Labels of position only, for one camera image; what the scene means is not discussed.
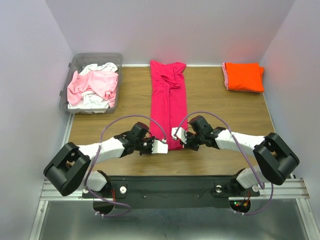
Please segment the magenta t shirt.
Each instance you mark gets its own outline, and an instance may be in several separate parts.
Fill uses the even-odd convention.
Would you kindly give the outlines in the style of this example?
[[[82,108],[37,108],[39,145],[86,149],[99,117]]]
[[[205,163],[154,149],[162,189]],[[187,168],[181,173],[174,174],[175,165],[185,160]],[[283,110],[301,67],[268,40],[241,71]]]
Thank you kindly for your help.
[[[151,109],[150,117],[163,128],[170,151],[180,150],[182,146],[171,136],[172,128],[180,124],[183,129],[188,127],[184,118],[188,114],[187,92],[182,62],[163,64],[155,60],[150,63],[151,76]]]

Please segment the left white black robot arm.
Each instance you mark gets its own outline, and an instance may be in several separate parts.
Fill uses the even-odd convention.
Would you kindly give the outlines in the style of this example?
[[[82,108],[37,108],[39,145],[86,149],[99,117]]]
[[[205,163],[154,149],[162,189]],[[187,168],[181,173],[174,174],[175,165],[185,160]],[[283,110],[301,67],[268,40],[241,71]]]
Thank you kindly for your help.
[[[108,177],[101,171],[89,172],[95,164],[122,158],[138,151],[140,155],[155,154],[159,140],[146,137],[149,127],[137,122],[132,129],[115,135],[101,143],[75,145],[64,144],[44,168],[44,176],[62,196],[68,196],[80,188],[89,187],[100,197],[111,193]]]

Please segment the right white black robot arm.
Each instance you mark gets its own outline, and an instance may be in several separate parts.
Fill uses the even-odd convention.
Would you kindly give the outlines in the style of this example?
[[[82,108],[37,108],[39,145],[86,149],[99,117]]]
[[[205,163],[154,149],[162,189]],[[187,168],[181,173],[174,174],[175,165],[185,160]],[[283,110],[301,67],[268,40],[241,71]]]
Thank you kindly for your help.
[[[198,151],[205,145],[240,152],[245,159],[255,158],[256,165],[248,161],[249,167],[232,177],[230,189],[235,195],[242,195],[253,186],[263,187],[265,183],[280,186],[300,164],[298,156],[277,133],[257,136],[233,132],[229,126],[213,128],[201,115],[192,118],[189,125],[192,132],[181,126],[171,130],[172,138],[179,139],[185,149]]]

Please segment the white t shirt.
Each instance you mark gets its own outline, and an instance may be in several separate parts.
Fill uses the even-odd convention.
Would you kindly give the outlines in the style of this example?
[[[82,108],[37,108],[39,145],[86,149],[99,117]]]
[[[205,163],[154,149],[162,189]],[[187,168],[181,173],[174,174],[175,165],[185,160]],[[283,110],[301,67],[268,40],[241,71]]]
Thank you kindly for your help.
[[[89,65],[86,65],[84,69],[81,72],[78,72],[80,75],[86,75],[90,71],[111,71],[117,73],[118,67],[112,63],[107,62],[103,65],[98,65],[96,63],[92,63]],[[97,96],[92,91],[86,91],[82,95],[82,99],[79,103],[75,105],[71,105],[69,102],[67,104],[67,108],[69,110],[93,110],[93,109],[108,109],[111,108],[109,106],[109,101],[104,100]]]

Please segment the small circuit board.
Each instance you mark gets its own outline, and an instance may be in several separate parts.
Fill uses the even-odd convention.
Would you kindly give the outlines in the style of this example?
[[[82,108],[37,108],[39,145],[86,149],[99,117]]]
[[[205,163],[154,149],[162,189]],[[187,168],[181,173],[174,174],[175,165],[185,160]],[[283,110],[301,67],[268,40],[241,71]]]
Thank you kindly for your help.
[[[237,200],[233,202],[233,209],[238,212],[248,211],[251,207],[250,200]]]

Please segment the clear plastic bin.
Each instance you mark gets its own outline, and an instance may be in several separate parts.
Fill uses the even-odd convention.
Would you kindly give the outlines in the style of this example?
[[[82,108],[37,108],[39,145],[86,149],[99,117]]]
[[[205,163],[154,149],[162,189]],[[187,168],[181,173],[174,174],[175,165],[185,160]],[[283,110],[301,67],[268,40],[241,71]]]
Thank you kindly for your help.
[[[72,114],[105,114],[116,110],[122,83],[123,55],[79,53],[69,64],[59,107]]]

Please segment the folded orange t shirt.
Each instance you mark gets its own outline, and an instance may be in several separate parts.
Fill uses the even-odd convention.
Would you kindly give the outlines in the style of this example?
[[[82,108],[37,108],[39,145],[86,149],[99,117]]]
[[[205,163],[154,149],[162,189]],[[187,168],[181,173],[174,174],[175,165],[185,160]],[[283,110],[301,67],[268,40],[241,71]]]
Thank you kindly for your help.
[[[258,63],[226,62],[229,91],[263,93],[264,67]]]

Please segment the folded pink t shirt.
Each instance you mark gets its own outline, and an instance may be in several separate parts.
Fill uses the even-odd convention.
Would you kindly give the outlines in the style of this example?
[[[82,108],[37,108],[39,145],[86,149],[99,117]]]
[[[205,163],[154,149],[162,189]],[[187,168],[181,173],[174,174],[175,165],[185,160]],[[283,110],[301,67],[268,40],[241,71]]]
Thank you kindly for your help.
[[[223,76],[224,76],[224,86],[226,87],[227,90],[230,90],[229,88],[229,75],[227,71],[227,65],[225,62],[222,63],[222,71],[223,71]]]

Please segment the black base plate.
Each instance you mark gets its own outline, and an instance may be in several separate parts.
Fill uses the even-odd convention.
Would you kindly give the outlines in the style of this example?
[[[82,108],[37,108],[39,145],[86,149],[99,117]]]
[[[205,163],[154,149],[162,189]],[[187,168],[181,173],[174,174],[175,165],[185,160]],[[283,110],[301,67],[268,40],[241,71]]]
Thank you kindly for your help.
[[[258,197],[251,188],[234,194],[232,175],[223,176],[111,176],[101,191],[82,194],[93,209],[108,214],[113,209],[229,208],[238,201]]]

